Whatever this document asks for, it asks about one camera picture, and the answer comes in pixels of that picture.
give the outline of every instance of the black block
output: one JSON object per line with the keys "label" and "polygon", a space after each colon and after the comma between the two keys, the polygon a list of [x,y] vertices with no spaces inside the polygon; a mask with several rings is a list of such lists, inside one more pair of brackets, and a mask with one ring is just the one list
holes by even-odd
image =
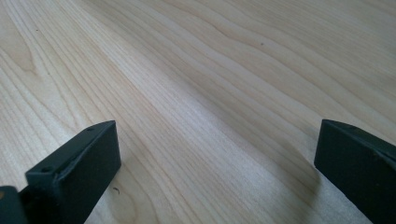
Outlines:
{"label": "black block", "polygon": [[323,120],[315,166],[374,223],[396,223],[396,147]]}

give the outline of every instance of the dark mark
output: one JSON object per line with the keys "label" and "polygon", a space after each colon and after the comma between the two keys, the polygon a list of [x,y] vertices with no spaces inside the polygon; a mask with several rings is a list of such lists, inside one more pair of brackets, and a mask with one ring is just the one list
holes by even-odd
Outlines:
{"label": "dark mark", "polygon": [[114,190],[116,190],[119,194],[120,194],[120,190],[117,188],[113,188]]}

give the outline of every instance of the black plastic object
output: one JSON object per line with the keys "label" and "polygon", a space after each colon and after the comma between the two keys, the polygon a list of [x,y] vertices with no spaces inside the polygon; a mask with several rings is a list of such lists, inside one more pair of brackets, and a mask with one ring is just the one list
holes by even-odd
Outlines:
{"label": "black plastic object", "polygon": [[20,193],[0,187],[0,223],[83,223],[119,169],[116,122],[93,125],[26,172]]}
{"label": "black plastic object", "polygon": [[396,147],[323,120],[315,166],[374,223],[396,223]]}

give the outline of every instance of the wooden table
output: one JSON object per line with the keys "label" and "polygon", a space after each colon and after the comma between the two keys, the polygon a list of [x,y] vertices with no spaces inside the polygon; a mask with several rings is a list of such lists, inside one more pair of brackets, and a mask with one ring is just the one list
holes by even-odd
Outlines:
{"label": "wooden table", "polygon": [[370,223],[313,159],[324,118],[396,143],[394,1],[2,0],[0,25],[0,185],[114,119],[87,223]]}

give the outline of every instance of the light wood surface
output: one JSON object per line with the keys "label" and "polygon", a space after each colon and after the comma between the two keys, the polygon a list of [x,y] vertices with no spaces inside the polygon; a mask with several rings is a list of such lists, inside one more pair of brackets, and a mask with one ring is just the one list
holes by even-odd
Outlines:
{"label": "light wood surface", "polygon": [[2,0],[0,38],[0,185],[114,119],[87,223],[370,223],[313,159],[323,118],[396,143],[393,0]]}

